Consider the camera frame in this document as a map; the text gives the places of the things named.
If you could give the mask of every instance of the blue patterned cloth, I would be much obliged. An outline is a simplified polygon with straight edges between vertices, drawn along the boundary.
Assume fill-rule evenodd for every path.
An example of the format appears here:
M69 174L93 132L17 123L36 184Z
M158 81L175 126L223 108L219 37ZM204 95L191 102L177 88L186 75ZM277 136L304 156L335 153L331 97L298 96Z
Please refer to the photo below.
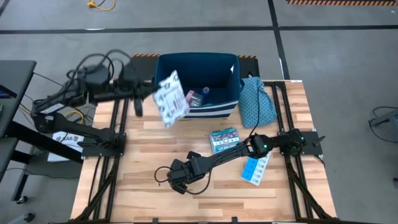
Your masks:
M276 119L274 103L264 91L264 84L259 77L243 78L243 90L239 99L239 110L245 128L255 127L258 119L258 97L260 101L260 121L258 126L272 123Z

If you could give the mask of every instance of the orange warning stripe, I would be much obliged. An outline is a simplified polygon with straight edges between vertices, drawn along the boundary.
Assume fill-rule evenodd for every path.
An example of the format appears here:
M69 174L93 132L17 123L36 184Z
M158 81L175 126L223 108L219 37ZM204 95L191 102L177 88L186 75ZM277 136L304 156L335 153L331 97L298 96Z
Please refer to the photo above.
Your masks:
M257 59L257 56L253 56L253 55L238 55L238 58L254 58L254 59Z
M132 54L130 57L159 57L160 54Z
M130 57L159 57L160 54L132 54ZM257 59L257 56L253 55L238 55L238 58L254 58Z
M323 6L398 6L395 1L289 0L288 4Z

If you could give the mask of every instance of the black table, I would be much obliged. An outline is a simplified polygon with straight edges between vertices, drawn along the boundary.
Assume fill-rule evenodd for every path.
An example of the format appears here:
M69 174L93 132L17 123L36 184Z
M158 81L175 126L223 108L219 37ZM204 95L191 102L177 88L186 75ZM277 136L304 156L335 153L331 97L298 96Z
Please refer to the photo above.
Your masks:
M4 138L25 91L33 76L35 61L0 61L0 85L16 94L15 98L0 99L2 113L0 116L0 181L9 161L25 162L30 155L15 151L17 138Z
M35 61L0 60L0 85L2 85L2 88L7 88L7 90L11 91L13 95L11 98L0 99L2 104L0 116L0 181L10 160L28 164L32 159L30 154L15 150L19 140L36 146L41 150L66 157L80 164L83 163L80 152L13 121L34 74L35 66ZM24 173L20 178L12 200L20 199L27 176Z

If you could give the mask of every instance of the small box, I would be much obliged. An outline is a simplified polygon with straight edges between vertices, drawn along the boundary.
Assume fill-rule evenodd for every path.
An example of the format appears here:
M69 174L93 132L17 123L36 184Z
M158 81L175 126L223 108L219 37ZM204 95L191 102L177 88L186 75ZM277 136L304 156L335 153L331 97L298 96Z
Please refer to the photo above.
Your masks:
M169 77L172 71L178 77L185 96L190 90L201 93L208 87L203 106L190 107L184 119L227 118L238 104L241 85L239 59L233 54L176 53L161 55L157 61L154 83Z
M262 176L266 171L266 167L268 164L268 160L271 156L271 153L268 152L266 157L261 159L253 159L249 158L248 162L244 166L242 178L256 186L260 185Z
M230 149L239 143L239 134L235 128L212 131L209 137L214 154Z

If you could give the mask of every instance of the blue pill pack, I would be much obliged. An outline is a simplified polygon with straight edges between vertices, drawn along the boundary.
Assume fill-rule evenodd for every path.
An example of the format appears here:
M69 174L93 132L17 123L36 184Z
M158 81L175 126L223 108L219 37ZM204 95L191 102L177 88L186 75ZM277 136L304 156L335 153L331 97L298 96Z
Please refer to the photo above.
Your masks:
M260 185L270 157L271 153L269 152L266 157L261 159L249 158L241 177L256 186Z

